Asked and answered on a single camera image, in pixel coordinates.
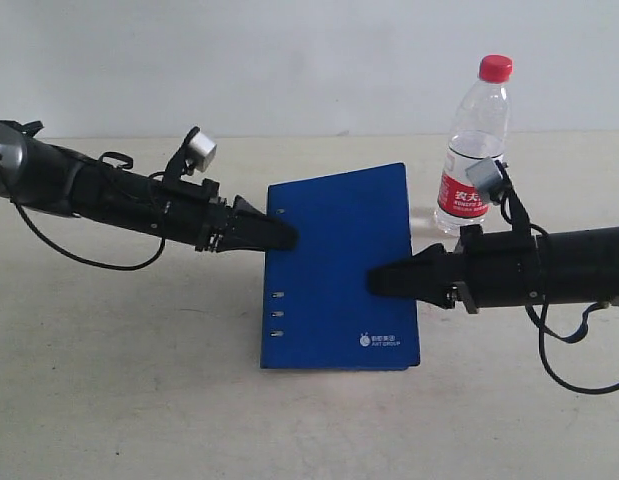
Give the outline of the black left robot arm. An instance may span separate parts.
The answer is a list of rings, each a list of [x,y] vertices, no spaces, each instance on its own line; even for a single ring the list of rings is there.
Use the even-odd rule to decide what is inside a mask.
[[[81,217],[193,246],[198,251],[291,250],[296,228],[254,208],[228,202],[217,182],[185,176],[205,171],[217,146],[193,127],[154,178],[133,172],[131,157],[105,152],[94,159],[37,139],[39,121],[0,121],[0,197],[60,217]]]

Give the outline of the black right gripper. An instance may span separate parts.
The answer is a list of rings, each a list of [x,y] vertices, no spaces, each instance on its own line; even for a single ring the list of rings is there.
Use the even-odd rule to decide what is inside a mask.
[[[534,226],[508,175],[498,205],[508,231],[460,228],[453,252],[441,243],[408,258],[370,269],[367,290],[376,296],[421,301],[469,313],[482,308],[534,306],[544,301],[544,273]]]

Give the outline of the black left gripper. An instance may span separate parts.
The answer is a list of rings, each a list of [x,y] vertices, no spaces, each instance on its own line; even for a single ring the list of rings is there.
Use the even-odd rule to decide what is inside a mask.
[[[194,184],[183,179],[191,176],[186,172],[185,137],[165,168],[153,175],[153,232],[197,251],[292,250],[298,241],[295,227],[260,212],[240,195],[231,207],[213,180]]]

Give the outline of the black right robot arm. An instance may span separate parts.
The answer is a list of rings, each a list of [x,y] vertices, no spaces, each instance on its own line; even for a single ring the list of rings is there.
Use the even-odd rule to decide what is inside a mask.
[[[377,296],[408,298],[442,309],[608,303],[619,306],[619,226],[537,233],[502,162],[467,168],[480,197],[508,206],[509,230],[464,226],[456,247],[432,244],[416,255],[368,271]]]

